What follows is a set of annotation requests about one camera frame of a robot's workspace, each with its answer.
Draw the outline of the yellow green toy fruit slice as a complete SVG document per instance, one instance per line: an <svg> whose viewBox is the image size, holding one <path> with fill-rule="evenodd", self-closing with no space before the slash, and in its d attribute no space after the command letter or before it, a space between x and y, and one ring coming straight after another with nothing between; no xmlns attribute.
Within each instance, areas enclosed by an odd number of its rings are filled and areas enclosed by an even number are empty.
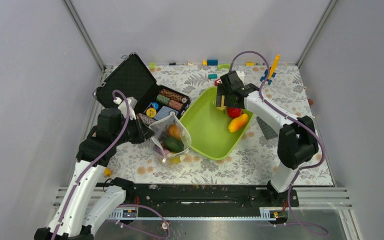
<svg viewBox="0 0 384 240"><path fill-rule="evenodd" d="M183 156L182 155L180 155L180 156L176 156L176 157L174 157L174 158L172 158L171 160L170 160L170 162L172 163L172 164L179 164L179 163L181 163L182 162L182 160L183 160Z"/></svg>

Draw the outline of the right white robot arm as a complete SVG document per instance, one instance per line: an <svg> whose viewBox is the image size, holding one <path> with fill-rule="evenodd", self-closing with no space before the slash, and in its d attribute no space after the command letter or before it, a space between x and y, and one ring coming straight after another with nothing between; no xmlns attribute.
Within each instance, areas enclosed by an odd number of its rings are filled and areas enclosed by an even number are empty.
<svg viewBox="0 0 384 240"><path fill-rule="evenodd" d="M268 182L267 201L281 205L286 191L297 178L299 169L319 152L320 138L313 119L296 117L263 95L262 86L244 84L243 71L230 71L220 77L217 84L216 106L241 108L253 113L266 123L278 136L277 156L280 160L277 173Z"/></svg>

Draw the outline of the dark green toy avocado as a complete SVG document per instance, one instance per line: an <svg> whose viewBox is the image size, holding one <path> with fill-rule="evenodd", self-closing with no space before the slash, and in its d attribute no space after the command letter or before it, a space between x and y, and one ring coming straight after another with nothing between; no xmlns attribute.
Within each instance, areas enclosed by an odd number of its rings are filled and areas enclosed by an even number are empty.
<svg viewBox="0 0 384 240"><path fill-rule="evenodd" d="M173 153L180 153L184 150L184 144L181 140L168 136L163 140L164 147Z"/></svg>

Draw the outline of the purple toy eggplant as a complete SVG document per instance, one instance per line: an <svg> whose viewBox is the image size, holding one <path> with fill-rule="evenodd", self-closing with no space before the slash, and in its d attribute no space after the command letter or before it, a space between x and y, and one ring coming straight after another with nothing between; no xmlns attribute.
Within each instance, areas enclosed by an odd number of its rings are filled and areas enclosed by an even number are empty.
<svg viewBox="0 0 384 240"><path fill-rule="evenodd" d="M161 157L161 158L166 158L168 155L167 154L170 154L171 152L167 149L165 149L164 147L159 147L157 145L155 145L153 147L153 150Z"/></svg>

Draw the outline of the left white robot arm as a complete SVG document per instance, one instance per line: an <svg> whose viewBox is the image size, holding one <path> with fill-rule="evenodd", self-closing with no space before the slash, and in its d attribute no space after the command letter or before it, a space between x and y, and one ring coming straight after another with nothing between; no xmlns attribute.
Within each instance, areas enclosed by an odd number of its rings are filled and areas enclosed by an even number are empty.
<svg viewBox="0 0 384 240"><path fill-rule="evenodd" d="M47 227L36 230L35 240L92 240L113 210L135 200L134 183L119 177L110 182L107 192L88 208L92 193L117 147L124 143L140 144L153 131L128 108L106 108L78 147L75 169L66 194Z"/></svg>

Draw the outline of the brown toy fruit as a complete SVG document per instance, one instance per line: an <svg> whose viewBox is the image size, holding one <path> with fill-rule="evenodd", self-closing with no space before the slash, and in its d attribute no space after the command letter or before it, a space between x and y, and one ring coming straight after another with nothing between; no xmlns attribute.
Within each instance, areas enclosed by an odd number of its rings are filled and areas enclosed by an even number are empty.
<svg viewBox="0 0 384 240"><path fill-rule="evenodd" d="M167 131L168 131L168 135L170 137L181 140L182 129L180 127L178 127L176 124L169 125L167 128Z"/></svg>

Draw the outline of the clear zip top bag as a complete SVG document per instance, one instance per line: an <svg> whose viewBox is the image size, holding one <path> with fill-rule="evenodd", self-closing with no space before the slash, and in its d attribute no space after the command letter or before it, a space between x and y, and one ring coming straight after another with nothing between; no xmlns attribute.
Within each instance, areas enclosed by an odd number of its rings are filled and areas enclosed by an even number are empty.
<svg viewBox="0 0 384 240"><path fill-rule="evenodd" d="M186 158L192 138L175 113L169 113L167 117L152 123L149 128L154 132L150 138L150 149L160 163L171 166Z"/></svg>

